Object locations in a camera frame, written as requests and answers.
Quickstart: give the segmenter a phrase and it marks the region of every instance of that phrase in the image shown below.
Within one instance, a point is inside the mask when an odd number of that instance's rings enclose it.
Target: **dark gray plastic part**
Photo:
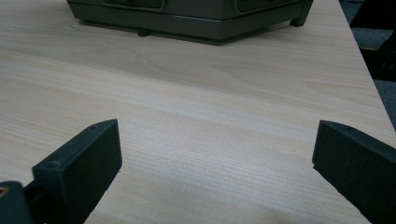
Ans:
[[[283,21],[301,26],[312,1],[167,0],[161,8],[109,4],[108,0],[67,2],[74,16],[84,21],[223,40]]]
[[[84,223],[122,165],[116,119],[90,126],[33,167],[46,223]]]
[[[373,223],[396,223],[396,149],[322,120],[314,168]]]
[[[33,224],[22,184],[0,183],[0,224]]]

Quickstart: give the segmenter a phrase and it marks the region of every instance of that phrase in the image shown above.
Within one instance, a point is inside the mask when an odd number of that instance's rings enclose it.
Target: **light wood surface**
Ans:
[[[118,119],[123,166],[87,223],[368,223],[312,167],[318,122],[396,147],[336,0],[220,46],[0,2],[0,182]]]

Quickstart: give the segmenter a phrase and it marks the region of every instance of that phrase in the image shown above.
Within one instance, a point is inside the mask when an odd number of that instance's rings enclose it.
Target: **wood grain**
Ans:
[[[396,146],[337,1],[219,46],[164,36],[3,0],[0,181],[118,119],[124,164],[87,223],[368,223],[311,162],[320,119]]]

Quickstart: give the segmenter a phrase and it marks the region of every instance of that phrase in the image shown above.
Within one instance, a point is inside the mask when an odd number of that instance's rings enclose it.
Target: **gray device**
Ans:
[[[67,0],[75,18],[223,40],[283,21],[305,23],[313,0]]]

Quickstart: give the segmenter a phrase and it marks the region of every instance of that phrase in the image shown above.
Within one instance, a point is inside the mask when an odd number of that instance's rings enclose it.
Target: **floor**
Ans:
[[[362,0],[340,0],[340,4],[349,24],[352,22]],[[367,28],[351,28],[359,47],[379,49],[382,43],[387,40],[393,30],[376,30]],[[375,86],[381,96],[382,102],[387,109],[388,115],[396,131],[396,82],[374,79]]]

